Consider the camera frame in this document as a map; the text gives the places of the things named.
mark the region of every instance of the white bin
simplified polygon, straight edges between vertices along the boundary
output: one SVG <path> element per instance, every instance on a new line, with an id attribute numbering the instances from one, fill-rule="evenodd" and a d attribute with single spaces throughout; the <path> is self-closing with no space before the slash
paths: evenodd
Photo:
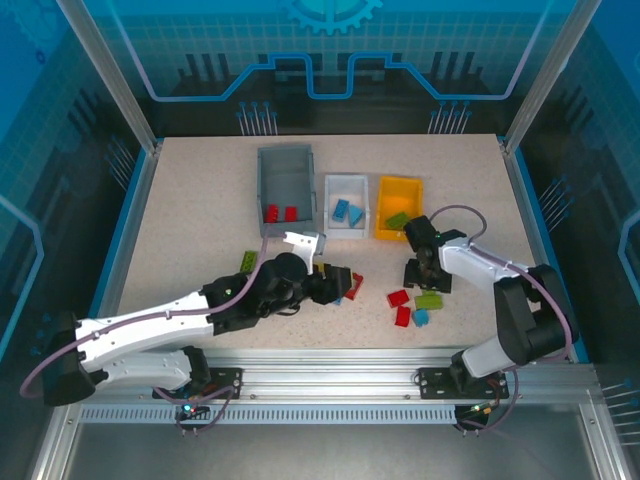
<path id="1" fill-rule="evenodd" d="M 349 215 L 337 222 L 331 217 L 338 200 L 346 200 L 350 205 L 362 209 L 362 219 L 353 227 L 349 226 Z M 369 181 L 366 175 L 327 175 L 324 180 L 324 233 L 327 238 L 357 240 L 369 238 Z"/>

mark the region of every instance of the white robotic arm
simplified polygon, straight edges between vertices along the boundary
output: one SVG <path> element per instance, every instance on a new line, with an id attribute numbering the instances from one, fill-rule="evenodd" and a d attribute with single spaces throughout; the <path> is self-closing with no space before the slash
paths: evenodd
<path id="1" fill-rule="evenodd" d="M 202 351 L 189 345 L 252 328 L 274 313 L 296 313 L 306 299 L 326 305 L 351 288 L 348 268 L 314 272 L 312 260 L 323 248 L 323 235 L 287 232 L 284 241 L 293 251 L 258 265 L 250 277 L 221 277 L 173 302 L 126 315 L 80 321 L 72 314 L 59 316 L 49 350 L 75 348 L 44 368 L 45 403 L 77 402 L 108 386 L 198 394 L 210 380 L 209 369 Z M 166 346 L 180 350 L 149 351 Z"/>
<path id="2" fill-rule="evenodd" d="M 519 272 L 526 272 L 544 287 L 564 313 L 572 342 L 578 339 L 569 301 L 557 272 L 548 265 L 530 268 L 500 259 L 462 232 L 438 232 L 425 216 L 411 220 L 404 230 L 416 253 L 405 268 L 405 287 L 416 284 L 450 293 L 455 275 L 494 297 L 498 334 L 452 358 L 451 374 L 461 393 L 479 379 L 526 365 L 565 346 L 561 321 Z"/>

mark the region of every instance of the metal post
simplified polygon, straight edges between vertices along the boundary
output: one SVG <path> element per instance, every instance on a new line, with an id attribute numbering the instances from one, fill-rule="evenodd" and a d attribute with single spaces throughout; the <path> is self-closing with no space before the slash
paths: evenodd
<path id="1" fill-rule="evenodd" d="M 82 0 L 57 2 L 138 142 L 153 154 L 156 137 L 87 7 Z"/>
<path id="2" fill-rule="evenodd" d="M 505 136 L 507 153 L 514 152 L 520 145 L 600 2 L 601 0 L 580 0 L 576 3 L 509 127 Z"/>

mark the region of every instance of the blue lego brick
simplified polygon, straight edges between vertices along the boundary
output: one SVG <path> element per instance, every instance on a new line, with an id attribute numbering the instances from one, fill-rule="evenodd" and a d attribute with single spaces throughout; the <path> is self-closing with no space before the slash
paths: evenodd
<path id="1" fill-rule="evenodd" d="M 420 309 L 413 312 L 413 323 L 416 324 L 416 327 L 424 327 L 429 323 L 429 312 L 426 310 Z"/>
<path id="2" fill-rule="evenodd" d="M 333 211 L 331 218 L 336 222 L 344 222 L 344 217 L 347 214 L 348 207 L 349 202 L 342 199 L 338 200 L 338 204 L 336 205 L 336 209 Z"/>
<path id="3" fill-rule="evenodd" d="M 361 208 L 358 208 L 355 205 L 349 205 L 349 226 L 351 228 L 355 227 L 356 224 L 362 219 L 363 214 L 364 212 Z"/>

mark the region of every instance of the wire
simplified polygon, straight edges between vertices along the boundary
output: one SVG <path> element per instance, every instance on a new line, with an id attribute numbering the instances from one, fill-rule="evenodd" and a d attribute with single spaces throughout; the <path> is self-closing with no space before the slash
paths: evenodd
<path id="1" fill-rule="evenodd" d="M 516 402 L 518 401 L 518 395 L 520 392 L 520 379 L 518 378 L 518 372 L 513 370 L 511 373 L 513 374 L 513 395 L 511 397 L 511 401 L 509 402 L 509 406 L 507 407 L 505 412 L 500 416 L 500 418 L 498 418 L 498 420 L 493 422 L 491 425 L 487 425 L 487 426 L 484 426 L 481 423 L 477 423 L 472 420 L 462 420 L 462 423 L 473 425 L 476 428 L 480 428 L 483 432 L 491 432 L 504 423 L 507 417 L 511 415 L 511 412 L 513 412 L 513 409 L 516 406 Z"/>
<path id="2" fill-rule="evenodd" d="M 487 383 L 493 388 L 493 391 L 496 392 L 495 402 L 496 402 L 496 407 L 499 407 L 500 406 L 500 384 L 495 380 L 493 380 L 492 378 L 487 380 Z"/>
<path id="3" fill-rule="evenodd" d="M 439 208 L 438 210 L 436 210 L 435 212 L 433 212 L 431 214 L 431 216 L 429 217 L 429 221 L 433 222 L 433 219 L 436 218 L 438 215 L 440 215 L 442 212 L 445 212 L 447 210 L 468 210 L 469 212 L 475 213 L 475 215 L 480 219 L 480 221 L 482 222 L 482 228 L 480 229 L 480 231 L 478 233 L 476 233 L 475 235 L 472 235 L 471 237 L 469 237 L 469 243 L 473 242 L 476 238 L 480 238 L 484 232 L 487 231 L 487 219 L 485 218 L 484 215 L 482 215 L 482 213 L 480 213 L 480 210 L 477 210 L 473 207 L 470 207 L 468 205 L 462 205 L 462 204 L 453 204 L 453 205 L 447 205 L 445 207 Z"/>
<path id="4" fill-rule="evenodd" d="M 543 362 L 543 363 L 560 362 L 560 361 L 564 360 L 566 357 L 568 357 L 571 354 L 571 345 L 573 344 L 573 342 L 571 340 L 571 338 L 572 338 L 571 327 L 569 326 L 569 322 L 567 321 L 567 317 L 562 312 L 562 309 L 560 308 L 558 303 L 554 300 L 554 298 L 551 296 L 551 294 L 547 291 L 547 289 L 544 288 L 542 286 L 542 284 L 540 282 L 538 282 L 533 276 L 531 276 L 528 272 L 526 272 L 525 270 L 521 269 L 520 267 L 517 267 L 517 266 L 513 265 L 511 262 L 505 262 L 501 258 L 495 257 L 495 256 L 491 255 L 490 253 L 485 252 L 483 250 L 480 250 L 475 245 L 473 245 L 473 241 L 476 240 L 477 238 L 479 238 L 480 236 L 482 236 L 484 234 L 484 232 L 487 231 L 487 219 L 485 218 L 485 216 L 479 210 L 477 210 L 477 209 L 475 209 L 473 207 L 470 207 L 468 205 L 461 205 L 461 204 L 447 205 L 447 206 L 439 208 L 438 210 L 433 212 L 433 214 L 431 215 L 429 220 L 433 221 L 433 219 L 436 216 L 438 216 L 440 213 L 442 213 L 442 212 L 444 212 L 446 210 L 452 210 L 452 209 L 468 210 L 468 211 L 476 214 L 476 216 L 482 222 L 482 228 L 480 229 L 480 231 L 478 233 L 476 233 L 475 235 L 472 235 L 471 237 L 469 237 L 469 249 L 472 252 L 476 253 L 478 256 L 484 258 L 485 260 L 488 260 L 491 263 L 495 263 L 496 265 L 498 265 L 498 266 L 500 266 L 502 268 L 507 268 L 507 269 L 517 273 L 522 278 L 524 278 L 529 283 L 531 283 L 531 285 L 533 285 L 535 287 L 535 289 L 538 290 L 538 292 L 540 292 L 540 295 L 542 295 L 542 297 L 547 301 L 547 303 L 549 304 L 549 306 L 551 307 L 553 312 L 556 314 L 556 317 L 558 317 L 558 321 L 560 322 L 560 325 L 562 326 L 562 331 L 564 333 L 564 348 L 562 349 L 562 351 L 560 353 L 558 353 L 556 355 L 552 355 L 551 357 L 543 357 L 543 358 L 539 359 L 538 362 Z"/>
<path id="5" fill-rule="evenodd" d="M 274 235 L 274 234 L 277 236 L 282 236 L 281 232 L 269 231 L 269 226 L 267 225 L 267 230 L 265 231 L 264 238 L 262 239 L 262 247 L 260 249 L 260 253 L 258 254 L 256 266 L 253 272 L 251 272 L 251 275 L 249 275 L 249 278 L 247 279 L 247 283 L 245 283 L 244 287 L 242 287 L 242 289 L 238 292 L 238 294 L 235 297 L 230 299 L 228 302 L 213 308 L 199 308 L 199 309 L 193 309 L 193 310 L 173 310 L 173 311 L 170 311 L 171 316 L 180 317 L 180 316 L 191 316 L 191 315 L 211 315 L 215 313 L 220 313 L 227 310 L 228 308 L 233 307 L 236 303 L 242 300 L 242 298 L 249 291 L 249 289 L 253 285 L 253 282 L 258 276 L 258 271 L 260 270 L 260 266 L 264 263 L 266 258 L 267 244 L 269 243 L 269 238 L 271 235 Z M 78 348 L 80 345 L 83 345 L 84 343 L 87 343 L 90 340 L 97 340 L 102 335 L 106 335 L 107 333 L 117 330 L 119 328 L 126 327 L 128 325 L 132 325 L 138 322 L 144 322 L 146 320 L 154 320 L 156 318 L 166 318 L 166 316 L 167 316 L 167 313 L 164 311 L 138 315 L 136 317 L 128 318 L 121 322 L 108 325 L 104 328 L 101 328 L 100 330 L 91 332 L 90 334 L 85 335 L 84 337 L 81 337 L 76 341 L 65 345 L 64 347 L 60 348 L 59 350 L 55 351 L 54 353 L 49 355 L 47 358 L 45 358 L 42 362 L 40 362 L 36 366 L 36 368 L 34 368 L 31 371 L 29 375 L 27 375 L 27 378 L 24 379 L 24 381 L 22 382 L 22 385 L 20 386 L 20 395 L 23 398 L 39 398 L 41 394 L 34 394 L 29 391 L 29 387 L 31 386 L 33 381 L 36 379 L 36 377 L 40 375 L 45 368 L 47 368 L 49 365 L 55 362 L 58 358 L 69 353 L 73 349 Z"/>
<path id="6" fill-rule="evenodd" d="M 229 406 L 229 403 L 231 403 L 231 399 L 233 398 L 233 394 L 235 393 L 235 388 L 232 385 L 223 387 L 219 390 L 216 390 L 213 393 L 210 393 L 209 395 L 206 395 L 202 398 L 198 398 L 195 401 L 193 399 L 180 399 L 180 398 L 173 398 L 170 397 L 169 395 L 167 395 L 162 389 L 157 388 L 157 387 L 153 387 L 153 391 L 156 392 L 160 397 L 164 398 L 166 401 L 171 402 L 175 405 L 187 405 L 187 404 L 193 404 L 193 405 L 200 405 L 203 402 L 212 400 L 216 397 L 219 397 L 220 395 L 223 395 L 225 393 L 229 393 L 229 395 L 227 395 L 227 399 L 225 400 L 225 402 L 222 404 L 222 408 L 220 409 L 220 411 L 218 412 L 218 414 L 214 417 L 213 420 L 211 420 L 211 422 L 209 422 L 208 424 L 206 424 L 204 427 L 202 428 L 194 428 L 193 429 L 193 434 L 195 436 L 198 435 L 198 433 L 203 433 L 206 432 L 207 430 L 213 428 L 224 416 L 227 407 Z M 176 417 L 176 427 L 178 427 L 181 431 L 182 431 L 182 435 L 185 435 L 187 430 L 182 426 L 182 423 L 180 422 L 180 418 Z"/>

